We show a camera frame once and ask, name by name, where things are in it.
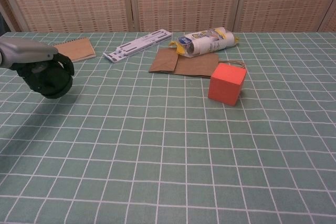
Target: brown paper bag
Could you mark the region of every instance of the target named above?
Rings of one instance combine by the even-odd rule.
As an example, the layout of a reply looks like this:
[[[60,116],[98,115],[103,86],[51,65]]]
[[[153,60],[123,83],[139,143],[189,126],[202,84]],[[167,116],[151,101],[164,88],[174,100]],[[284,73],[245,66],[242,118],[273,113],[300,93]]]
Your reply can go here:
[[[163,48],[156,54],[149,73],[172,73],[210,78],[217,66],[217,54],[208,53],[188,58],[178,55],[176,48]]]

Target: brown notebook cover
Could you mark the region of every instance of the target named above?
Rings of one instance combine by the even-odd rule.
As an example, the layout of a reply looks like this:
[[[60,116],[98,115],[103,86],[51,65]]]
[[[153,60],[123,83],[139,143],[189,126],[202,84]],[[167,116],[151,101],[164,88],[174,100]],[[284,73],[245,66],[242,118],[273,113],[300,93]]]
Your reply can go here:
[[[58,52],[71,59],[72,62],[86,60],[96,56],[88,38],[74,39],[54,45]]]

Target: string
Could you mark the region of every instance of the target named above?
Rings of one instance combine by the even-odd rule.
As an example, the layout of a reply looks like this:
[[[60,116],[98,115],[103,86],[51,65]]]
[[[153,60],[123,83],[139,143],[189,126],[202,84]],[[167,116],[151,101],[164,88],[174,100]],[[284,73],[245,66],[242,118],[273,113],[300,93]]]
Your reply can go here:
[[[237,65],[240,65],[240,68],[246,68],[245,63],[243,63],[242,61],[237,61],[237,60],[223,60],[223,61],[219,61],[218,63],[237,64]]]

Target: green checkered tablecloth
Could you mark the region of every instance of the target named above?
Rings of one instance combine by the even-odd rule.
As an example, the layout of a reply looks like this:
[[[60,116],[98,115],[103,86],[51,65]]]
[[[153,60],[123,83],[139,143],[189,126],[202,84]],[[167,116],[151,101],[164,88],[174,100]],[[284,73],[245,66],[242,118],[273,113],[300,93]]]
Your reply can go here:
[[[336,34],[237,34],[235,107],[209,79],[151,74],[160,43],[102,56],[146,33],[7,33],[56,44],[89,37],[57,100],[0,69],[0,223],[336,223]]]

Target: orange foam block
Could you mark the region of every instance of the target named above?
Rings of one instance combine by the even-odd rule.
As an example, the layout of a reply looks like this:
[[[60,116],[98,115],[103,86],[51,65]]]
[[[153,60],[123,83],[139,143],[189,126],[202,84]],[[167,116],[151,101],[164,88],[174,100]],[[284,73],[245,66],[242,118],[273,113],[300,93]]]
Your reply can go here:
[[[247,70],[220,63],[211,75],[208,98],[235,106]]]

